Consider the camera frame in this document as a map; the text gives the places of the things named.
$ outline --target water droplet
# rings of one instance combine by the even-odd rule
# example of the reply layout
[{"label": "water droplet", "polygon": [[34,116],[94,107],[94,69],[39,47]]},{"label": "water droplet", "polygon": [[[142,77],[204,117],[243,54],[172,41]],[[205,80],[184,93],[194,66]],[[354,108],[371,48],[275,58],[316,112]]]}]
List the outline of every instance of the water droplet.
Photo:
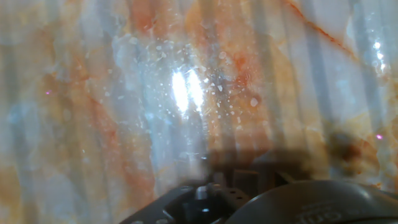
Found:
[{"label": "water droplet", "polygon": [[258,103],[259,103],[259,102],[257,101],[256,98],[251,98],[250,105],[251,105],[252,107],[257,106]]},{"label": "water droplet", "polygon": [[218,55],[219,59],[224,59],[226,58],[226,53],[225,52],[220,52],[220,54]]},{"label": "water droplet", "polygon": [[131,39],[129,40],[130,44],[137,44],[138,43],[138,39],[136,37],[131,37]]}]

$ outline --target marble surface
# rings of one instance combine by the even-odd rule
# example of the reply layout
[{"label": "marble surface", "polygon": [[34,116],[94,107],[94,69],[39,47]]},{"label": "marble surface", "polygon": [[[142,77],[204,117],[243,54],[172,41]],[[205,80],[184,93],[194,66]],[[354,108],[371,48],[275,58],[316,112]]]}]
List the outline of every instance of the marble surface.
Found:
[{"label": "marble surface", "polygon": [[0,0],[0,223],[118,223],[209,150],[398,191],[397,10]]}]

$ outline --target mechanical part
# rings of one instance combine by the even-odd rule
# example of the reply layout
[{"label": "mechanical part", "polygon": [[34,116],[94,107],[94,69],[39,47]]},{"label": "mechanical part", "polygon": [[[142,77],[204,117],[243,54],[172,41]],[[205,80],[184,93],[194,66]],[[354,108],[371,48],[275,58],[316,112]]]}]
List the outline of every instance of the mechanical part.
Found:
[{"label": "mechanical part", "polygon": [[347,182],[303,181],[266,192],[226,224],[398,222],[398,196]]},{"label": "mechanical part", "polygon": [[207,193],[206,193],[206,186],[200,186],[197,188],[197,193],[195,195],[196,200],[204,200],[207,198]]},{"label": "mechanical part", "polygon": [[[372,187],[332,180],[289,184],[276,173],[251,170],[228,173],[216,178],[234,187],[191,182],[121,224],[398,223],[398,196]],[[264,180],[272,182],[264,188]]]},{"label": "mechanical part", "polygon": [[164,219],[164,218],[156,221],[156,224],[168,224],[168,223],[169,223],[169,221],[167,221],[167,219]]}]

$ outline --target screw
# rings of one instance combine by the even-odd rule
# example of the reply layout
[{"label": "screw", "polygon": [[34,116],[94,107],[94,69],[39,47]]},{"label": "screw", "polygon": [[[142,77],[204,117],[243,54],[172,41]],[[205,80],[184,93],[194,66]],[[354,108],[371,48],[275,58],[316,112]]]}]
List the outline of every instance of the screw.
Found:
[{"label": "screw", "polygon": [[156,221],[156,224],[168,224],[168,223],[169,223],[169,221],[167,221],[167,219],[165,219],[165,218]]}]

